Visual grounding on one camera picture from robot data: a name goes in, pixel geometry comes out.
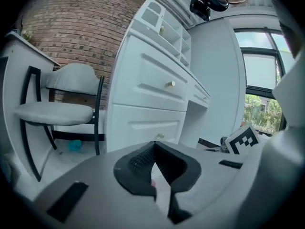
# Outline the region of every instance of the drawer knob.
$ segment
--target drawer knob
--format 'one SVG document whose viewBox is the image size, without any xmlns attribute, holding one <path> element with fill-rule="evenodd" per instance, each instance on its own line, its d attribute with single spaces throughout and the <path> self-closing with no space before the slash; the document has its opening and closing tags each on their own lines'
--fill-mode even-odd
<svg viewBox="0 0 305 229">
<path fill-rule="evenodd" d="M 163 139 L 165 136 L 164 136 L 164 134 L 159 133 L 159 134 L 158 134 L 158 137 L 160 137 L 160 138 L 162 138 L 162 139 Z"/>
<path fill-rule="evenodd" d="M 167 84 L 168 86 L 176 86 L 176 82 L 175 81 L 172 81 L 172 82 L 168 82 Z"/>
</svg>

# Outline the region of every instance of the chair seat cushion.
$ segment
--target chair seat cushion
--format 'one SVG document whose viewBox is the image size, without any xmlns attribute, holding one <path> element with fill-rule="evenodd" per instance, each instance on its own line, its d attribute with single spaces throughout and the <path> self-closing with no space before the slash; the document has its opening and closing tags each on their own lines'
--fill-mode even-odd
<svg viewBox="0 0 305 229">
<path fill-rule="evenodd" d="M 85 124 L 93 117 L 91 107 L 55 102 L 22 104 L 14 113 L 24 121 L 47 125 Z"/>
</svg>

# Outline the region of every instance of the black slot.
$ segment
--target black slot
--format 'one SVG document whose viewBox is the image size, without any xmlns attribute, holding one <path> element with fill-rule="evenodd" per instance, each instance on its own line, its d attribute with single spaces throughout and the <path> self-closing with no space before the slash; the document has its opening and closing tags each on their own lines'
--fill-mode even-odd
<svg viewBox="0 0 305 229">
<path fill-rule="evenodd" d="M 235 169 L 240 169 L 243 164 L 242 163 L 237 163 L 237 162 L 233 162 L 233 161 L 229 161 L 229 160 L 222 160 L 219 162 L 220 165 L 223 166 L 229 166 L 231 168 L 235 168 Z"/>
<path fill-rule="evenodd" d="M 80 200 L 88 185 L 74 182 L 71 187 L 47 210 L 47 213 L 58 221 L 64 223 Z"/>
</svg>

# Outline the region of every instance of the brick wall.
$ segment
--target brick wall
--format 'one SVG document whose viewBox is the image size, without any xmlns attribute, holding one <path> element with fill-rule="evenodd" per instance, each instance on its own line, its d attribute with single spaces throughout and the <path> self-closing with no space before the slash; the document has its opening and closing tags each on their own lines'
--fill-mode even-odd
<svg viewBox="0 0 305 229">
<path fill-rule="evenodd" d="M 105 76 L 101 108 L 116 53 L 125 31 L 144 0 L 30 0 L 20 13 L 31 43 L 59 64 L 91 65 Z M 56 91 L 50 99 L 94 107 L 95 98 Z"/>
</svg>

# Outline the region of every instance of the camera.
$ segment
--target camera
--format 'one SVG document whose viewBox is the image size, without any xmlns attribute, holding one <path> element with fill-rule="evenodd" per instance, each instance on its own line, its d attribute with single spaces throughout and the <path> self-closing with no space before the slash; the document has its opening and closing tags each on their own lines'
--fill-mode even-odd
<svg viewBox="0 0 305 229">
<path fill-rule="evenodd" d="M 210 20 L 211 9 L 222 12 L 229 7 L 227 0 L 191 0 L 190 11 L 204 21 Z"/>
</svg>

